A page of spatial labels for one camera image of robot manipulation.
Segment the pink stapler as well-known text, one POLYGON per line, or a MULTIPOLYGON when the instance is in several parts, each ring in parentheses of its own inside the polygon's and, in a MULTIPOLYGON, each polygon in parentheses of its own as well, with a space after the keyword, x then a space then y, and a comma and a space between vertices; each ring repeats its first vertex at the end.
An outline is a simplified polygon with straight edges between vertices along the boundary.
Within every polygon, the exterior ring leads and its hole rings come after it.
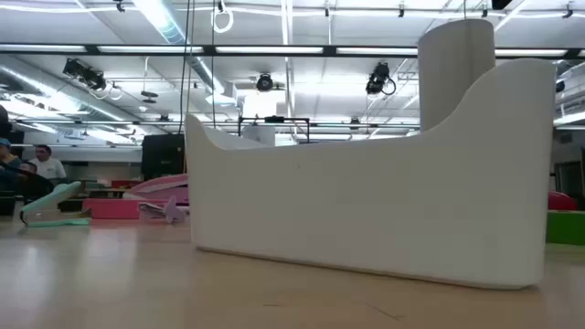
POLYGON ((175 198, 177 204, 188 204, 188 175, 168 175, 144 181, 125 191, 123 199, 164 200, 175 198))

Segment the teal staple remover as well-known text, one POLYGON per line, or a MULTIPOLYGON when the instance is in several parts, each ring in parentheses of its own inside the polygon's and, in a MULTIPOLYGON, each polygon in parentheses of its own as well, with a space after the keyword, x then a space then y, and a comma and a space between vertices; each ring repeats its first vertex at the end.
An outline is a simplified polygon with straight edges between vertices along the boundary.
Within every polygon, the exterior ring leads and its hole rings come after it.
POLYGON ((59 203, 77 195, 81 182, 59 184, 49 194, 21 207, 19 219, 28 228, 47 228, 57 226, 88 226, 91 223, 91 210, 63 212, 59 203))

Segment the green tape roll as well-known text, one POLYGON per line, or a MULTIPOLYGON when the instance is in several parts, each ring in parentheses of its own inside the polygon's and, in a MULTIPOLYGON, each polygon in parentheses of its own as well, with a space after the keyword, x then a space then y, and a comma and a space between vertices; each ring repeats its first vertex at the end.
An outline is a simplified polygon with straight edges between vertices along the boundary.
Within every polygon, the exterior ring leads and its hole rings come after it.
POLYGON ((546 242, 585 246, 585 212, 549 211, 546 242))

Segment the white plastic bin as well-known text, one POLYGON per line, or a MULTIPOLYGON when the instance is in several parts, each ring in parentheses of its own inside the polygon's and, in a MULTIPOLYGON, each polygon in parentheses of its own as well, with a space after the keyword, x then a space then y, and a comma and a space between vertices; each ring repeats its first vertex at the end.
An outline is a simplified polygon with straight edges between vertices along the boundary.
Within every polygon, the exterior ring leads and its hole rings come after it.
POLYGON ((186 119, 200 249, 519 289, 545 262, 555 69, 494 67, 414 136, 256 146, 186 119))

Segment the black overhead light bar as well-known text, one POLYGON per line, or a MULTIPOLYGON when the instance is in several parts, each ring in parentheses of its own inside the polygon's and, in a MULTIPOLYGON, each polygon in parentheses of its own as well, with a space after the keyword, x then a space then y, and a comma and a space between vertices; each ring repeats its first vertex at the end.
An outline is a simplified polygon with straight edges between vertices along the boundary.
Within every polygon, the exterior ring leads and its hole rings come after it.
POLYGON ((217 46, 0 43, 0 54, 87 56, 416 58, 415 47, 381 46, 217 46))

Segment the black cabinet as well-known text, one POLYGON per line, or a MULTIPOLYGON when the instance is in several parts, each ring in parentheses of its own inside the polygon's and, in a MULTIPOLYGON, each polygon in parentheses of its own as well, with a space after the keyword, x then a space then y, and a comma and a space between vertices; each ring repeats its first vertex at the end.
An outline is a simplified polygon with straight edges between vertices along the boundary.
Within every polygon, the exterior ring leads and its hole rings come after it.
POLYGON ((147 135, 142 142, 141 174, 144 180, 181 175, 185 166, 183 134, 147 135))

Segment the silver ventilation duct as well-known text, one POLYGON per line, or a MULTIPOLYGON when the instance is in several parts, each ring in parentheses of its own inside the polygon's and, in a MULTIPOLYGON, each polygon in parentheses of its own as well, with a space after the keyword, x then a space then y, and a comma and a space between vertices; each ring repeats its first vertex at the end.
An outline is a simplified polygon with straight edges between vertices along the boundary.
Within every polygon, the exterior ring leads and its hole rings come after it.
POLYGON ((167 44, 180 46, 184 62, 196 73, 208 92, 222 94, 224 85, 211 72, 204 60, 196 55, 196 47, 189 40, 188 23, 179 25, 175 10, 167 0, 132 0, 134 6, 156 29, 167 44))
POLYGON ((115 134, 130 131, 138 121, 72 78, 59 78, 8 55, 0 55, 0 106, 10 122, 41 131, 80 129, 115 134))

